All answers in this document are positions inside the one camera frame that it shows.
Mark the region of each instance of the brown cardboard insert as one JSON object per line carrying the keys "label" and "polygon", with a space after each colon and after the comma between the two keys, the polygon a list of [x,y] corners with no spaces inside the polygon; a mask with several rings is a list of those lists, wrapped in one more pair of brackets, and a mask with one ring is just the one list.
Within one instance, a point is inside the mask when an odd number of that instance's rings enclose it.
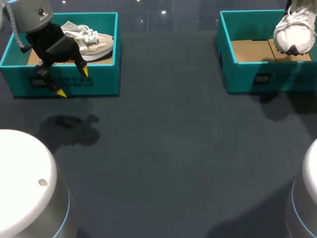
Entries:
{"label": "brown cardboard insert", "polygon": [[231,41],[233,51],[238,62],[287,62],[287,61],[312,61],[309,54],[288,56],[281,54],[275,48],[273,40],[267,41]]}
{"label": "brown cardboard insert", "polygon": [[[37,56],[37,54],[34,52],[34,50],[31,51],[29,60],[27,62],[27,65],[37,65],[40,62],[40,58]],[[69,63],[74,63],[72,60],[65,62],[66,64]],[[97,62],[89,62],[88,64],[95,64],[95,63],[100,63],[100,64],[112,64],[112,56],[107,59],[102,59]]]}

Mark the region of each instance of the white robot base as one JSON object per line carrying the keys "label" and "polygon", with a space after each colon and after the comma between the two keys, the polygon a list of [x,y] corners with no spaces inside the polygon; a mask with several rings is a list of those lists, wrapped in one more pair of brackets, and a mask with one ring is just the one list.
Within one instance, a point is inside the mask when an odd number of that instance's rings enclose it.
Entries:
{"label": "white robot base", "polygon": [[0,238],[74,238],[74,203],[38,139],[0,130]]}
{"label": "white robot base", "polygon": [[317,140],[293,183],[285,220],[291,238],[317,238]]}

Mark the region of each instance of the shoelace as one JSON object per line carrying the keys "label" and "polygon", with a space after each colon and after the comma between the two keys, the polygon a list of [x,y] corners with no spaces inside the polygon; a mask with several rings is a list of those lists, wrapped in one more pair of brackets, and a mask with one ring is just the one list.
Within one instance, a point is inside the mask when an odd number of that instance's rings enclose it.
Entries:
{"label": "shoelace", "polygon": [[297,25],[301,24],[301,25],[306,26],[308,29],[310,29],[314,33],[314,36],[316,36],[315,29],[313,29],[309,25],[309,23],[306,19],[307,15],[304,14],[308,9],[309,8],[306,7],[298,12],[291,13],[291,7],[289,7],[288,11],[287,11],[287,15],[282,18],[282,21],[276,26],[276,29],[283,30],[283,29],[285,29],[293,24],[297,24]]}
{"label": "shoelace", "polygon": [[75,36],[76,40],[83,40],[85,44],[93,44],[99,42],[97,31],[90,29],[86,25],[79,25],[77,29],[80,30],[80,32],[64,31],[64,33]]}
{"label": "shoelace", "polygon": [[85,43],[97,43],[98,42],[98,32],[90,29],[86,25],[79,25],[78,29],[82,29],[81,33],[84,33]]}

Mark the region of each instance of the dark gray table surface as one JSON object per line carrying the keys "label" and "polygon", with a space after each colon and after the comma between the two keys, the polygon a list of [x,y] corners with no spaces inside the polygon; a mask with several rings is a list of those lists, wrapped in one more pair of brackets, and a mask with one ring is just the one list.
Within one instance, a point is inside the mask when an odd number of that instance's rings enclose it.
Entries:
{"label": "dark gray table surface", "polygon": [[[13,99],[0,76],[0,127],[53,152],[80,213],[79,238],[283,237],[292,179],[317,137],[316,96],[228,95],[214,36],[220,9],[284,1],[51,4],[119,11],[122,28],[119,97]],[[6,22],[1,54],[9,35]]]}

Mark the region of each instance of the sneaker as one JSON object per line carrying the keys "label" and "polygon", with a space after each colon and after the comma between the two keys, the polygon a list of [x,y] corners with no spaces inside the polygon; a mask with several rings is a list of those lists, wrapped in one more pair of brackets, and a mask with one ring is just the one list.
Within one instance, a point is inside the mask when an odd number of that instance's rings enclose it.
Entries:
{"label": "sneaker", "polygon": [[308,53],[315,43],[316,4],[314,0],[293,0],[274,31],[278,51],[288,55]]}
{"label": "sneaker", "polygon": [[86,25],[75,25],[70,21],[61,26],[64,34],[79,45],[80,54],[87,62],[112,56],[113,37],[93,31]]}

